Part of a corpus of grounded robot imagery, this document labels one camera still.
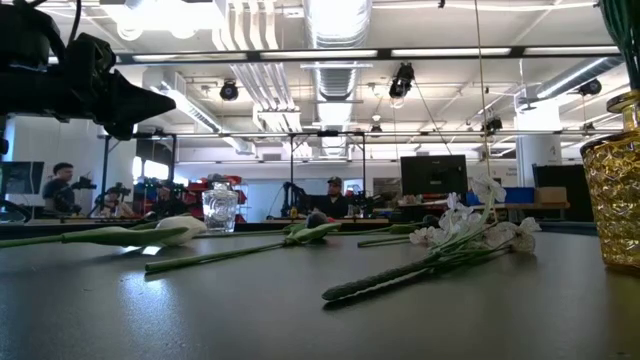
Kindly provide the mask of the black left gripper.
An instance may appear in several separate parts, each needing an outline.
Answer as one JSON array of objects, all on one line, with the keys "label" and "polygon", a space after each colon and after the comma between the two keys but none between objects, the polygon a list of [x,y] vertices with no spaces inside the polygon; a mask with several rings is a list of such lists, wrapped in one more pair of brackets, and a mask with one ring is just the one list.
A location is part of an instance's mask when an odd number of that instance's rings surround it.
[{"label": "black left gripper", "polygon": [[3,64],[1,114],[90,119],[109,136],[129,141],[135,124],[176,109],[171,97],[136,86],[112,68],[53,65],[39,71]]}]

